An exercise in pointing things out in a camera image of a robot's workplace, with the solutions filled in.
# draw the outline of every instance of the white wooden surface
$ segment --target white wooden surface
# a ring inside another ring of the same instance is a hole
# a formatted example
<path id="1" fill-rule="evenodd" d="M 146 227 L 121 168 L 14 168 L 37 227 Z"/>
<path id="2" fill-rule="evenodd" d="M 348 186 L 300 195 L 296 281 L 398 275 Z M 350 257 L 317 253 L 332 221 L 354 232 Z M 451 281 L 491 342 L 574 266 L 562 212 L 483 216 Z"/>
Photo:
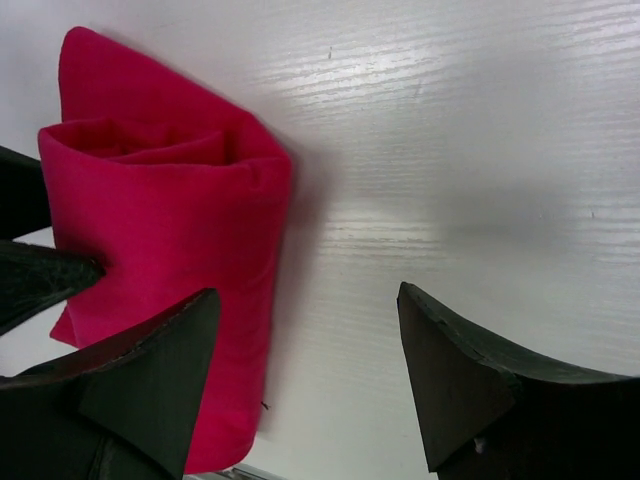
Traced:
<path id="1" fill-rule="evenodd" d="M 639 20 L 631 0 L 4 0 L 0 143 L 37 154 L 76 24 L 258 113 L 299 171 L 247 463 L 426 478 L 401 280 L 540 352 L 640 374 Z M 0 340 L 0 373 L 64 350 L 53 317 Z"/>

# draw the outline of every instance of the pink towel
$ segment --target pink towel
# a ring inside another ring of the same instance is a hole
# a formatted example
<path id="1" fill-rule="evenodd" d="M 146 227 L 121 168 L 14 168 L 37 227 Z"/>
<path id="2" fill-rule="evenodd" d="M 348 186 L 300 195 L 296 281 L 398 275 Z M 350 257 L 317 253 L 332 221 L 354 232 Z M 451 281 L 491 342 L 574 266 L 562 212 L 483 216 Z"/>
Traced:
<path id="1" fill-rule="evenodd" d="M 227 468 L 258 427 L 290 159 L 250 113 L 91 30 L 67 34 L 59 81 L 62 123 L 39 134 L 56 246 L 107 275 L 51 336 L 86 347 L 218 289 L 186 473 Z"/>

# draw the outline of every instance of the red fabric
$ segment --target red fabric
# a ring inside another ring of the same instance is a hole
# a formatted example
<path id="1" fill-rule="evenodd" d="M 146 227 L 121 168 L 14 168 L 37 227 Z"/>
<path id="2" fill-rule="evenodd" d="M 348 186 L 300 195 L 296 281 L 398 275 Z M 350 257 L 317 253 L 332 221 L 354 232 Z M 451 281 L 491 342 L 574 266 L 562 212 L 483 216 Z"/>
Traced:
<path id="1" fill-rule="evenodd" d="M 38 138 L 54 237 L 107 275 L 51 336 L 85 347 L 218 289 L 186 473 L 229 467 L 258 426 L 291 162 L 250 113 L 90 30 L 67 34 L 59 80 L 62 123 Z"/>

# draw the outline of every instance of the cloth fold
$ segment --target cloth fold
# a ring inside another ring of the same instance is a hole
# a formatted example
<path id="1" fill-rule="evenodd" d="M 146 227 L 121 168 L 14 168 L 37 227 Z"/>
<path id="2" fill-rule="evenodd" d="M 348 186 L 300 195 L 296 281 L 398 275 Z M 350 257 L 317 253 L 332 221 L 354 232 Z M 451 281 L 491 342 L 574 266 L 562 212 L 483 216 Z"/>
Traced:
<path id="1" fill-rule="evenodd" d="M 38 137 L 56 246 L 107 273 L 51 336 L 82 348 L 217 289 L 186 473 L 227 468 L 260 417 L 291 161 L 250 113 L 91 30 L 67 34 L 59 83 L 63 121 Z"/>

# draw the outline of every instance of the wood grain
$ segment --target wood grain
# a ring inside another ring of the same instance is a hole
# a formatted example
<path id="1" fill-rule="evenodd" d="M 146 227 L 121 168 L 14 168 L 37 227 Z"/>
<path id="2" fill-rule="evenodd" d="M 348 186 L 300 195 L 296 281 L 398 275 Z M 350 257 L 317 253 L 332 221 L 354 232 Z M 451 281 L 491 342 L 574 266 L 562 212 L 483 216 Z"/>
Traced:
<path id="1" fill-rule="evenodd" d="M 76 24 L 255 111 L 298 179 L 247 463 L 425 478 L 401 280 L 542 353 L 640 373 L 639 19 L 632 0 L 5 1 L 0 142 L 36 154 Z"/>

